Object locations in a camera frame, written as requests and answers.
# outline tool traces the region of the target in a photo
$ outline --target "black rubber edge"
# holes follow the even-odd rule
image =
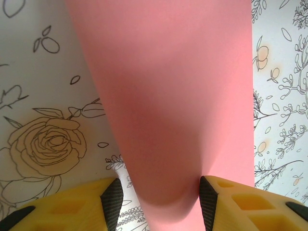
[[[35,209],[35,206],[28,206],[25,208],[18,209],[8,215],[5,219],[0,221],[0,231],[9,231],[15,225],[24,219],[29,213]]]
[[[120,179],[115,179],[100,198],[108,231],[116,231],[117,220],[123,204],[123,189]]]
[[[206,231],[212,231],[216,213],[218,193],[205,177],[200,178],[200,205]]]
[[[302,219],[308,222],[308,207],[299,205],[294,202],[286,202],[285,203],[293,212],[298,214]]]

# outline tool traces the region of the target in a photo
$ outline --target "line drawing of flower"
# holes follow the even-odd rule
[[[8,138],[9,147],[0,149],[0,219],[21,203],[58,192],[61,176],[87,152],[80,123],[72,120],[76,116],[64,118],[63,112],[55,108],[33,110],[44,117],[24,125],[4,117],[16,130]]]

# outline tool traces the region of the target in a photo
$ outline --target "square cutout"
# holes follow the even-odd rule
[[[241,210],[265,210],[275,207],[262,196],[253,194],[236,194],[232,196]]]
[[[254,215],[249,218],[260,231],[301,231],[284,215]]]
[[[62,224],[39,224],[35,231],[64,231],[65,225]]]
[[[223,182],[223,181],[218,181],[217,184],[221,187],[221,188],[231,188],[234,187],[234,185],[227,183],[227,182]]]
[[[56,207],[51,210],[52,214],[76,214],[78,213],[85,201],[72,200],[72,201],[62,201]]]

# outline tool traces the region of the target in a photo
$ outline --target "berry drawing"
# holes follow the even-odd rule
[[[40,45],[42,45],[44,50],[47,51],[48,53],[52,53],[52,54],[59,53],[60,45],[56,40],[48,36],[50,31],[51,31],[51,25],[46,27],[42,31],[42,36],[43,36],[42,38],[38,38],[34,41],[33,53],[35,53],[38,50]]]

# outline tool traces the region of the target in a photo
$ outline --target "pink foam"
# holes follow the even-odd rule
[[[254,183],[251,3],[66,2],[151,230],[204,230],[201,175]]]

